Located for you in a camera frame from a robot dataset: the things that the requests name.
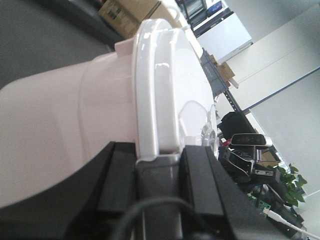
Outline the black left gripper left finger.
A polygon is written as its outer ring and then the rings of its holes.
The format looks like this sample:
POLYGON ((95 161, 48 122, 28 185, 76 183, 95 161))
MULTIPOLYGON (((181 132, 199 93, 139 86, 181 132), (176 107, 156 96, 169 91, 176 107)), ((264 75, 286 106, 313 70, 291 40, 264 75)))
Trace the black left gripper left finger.
POLYGON ((65 180, 0 210, 3 240, 101 240, 135 200, 136 146, 110 142, 65 180))

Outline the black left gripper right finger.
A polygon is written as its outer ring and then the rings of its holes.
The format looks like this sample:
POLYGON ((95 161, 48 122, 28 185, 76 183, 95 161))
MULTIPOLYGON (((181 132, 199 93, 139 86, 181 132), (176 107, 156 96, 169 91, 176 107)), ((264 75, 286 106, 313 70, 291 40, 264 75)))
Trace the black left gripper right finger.
POLYGON ((252 205, 209 147, 184 147, 179 190, 180 196, 225 240, 288 239, 252 205))

